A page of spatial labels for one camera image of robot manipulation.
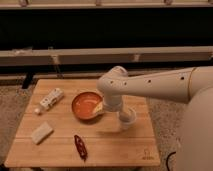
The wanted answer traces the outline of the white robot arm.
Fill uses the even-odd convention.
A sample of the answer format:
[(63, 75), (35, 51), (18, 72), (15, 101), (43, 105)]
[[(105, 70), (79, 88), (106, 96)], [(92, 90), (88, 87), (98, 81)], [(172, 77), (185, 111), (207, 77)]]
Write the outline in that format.
[(213, 171), (213, 66), (134, 77), (116, 66), (98, 79), (97, 89), (108, 111), (120, 110), (124, 95), (185, 103), (175, 171)]

